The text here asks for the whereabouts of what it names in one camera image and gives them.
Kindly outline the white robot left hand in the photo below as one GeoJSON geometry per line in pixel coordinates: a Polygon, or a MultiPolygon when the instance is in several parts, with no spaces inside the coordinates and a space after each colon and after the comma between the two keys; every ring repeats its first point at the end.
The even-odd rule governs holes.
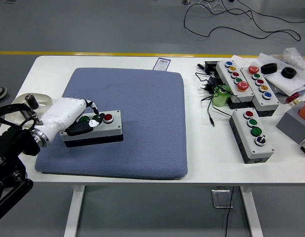
{"type": "Polygon", "coordinates": [[[32,133],[41,141],[41,146],[46,147],[60,132],[66,132],[69,136],[92,132],[102,123],[104,116],[90,100],[62,97],[42,115],[43,125],[36,125],[32,133]],[[79,121],[87,107],[93,109],[95,119],[79,121]]]}

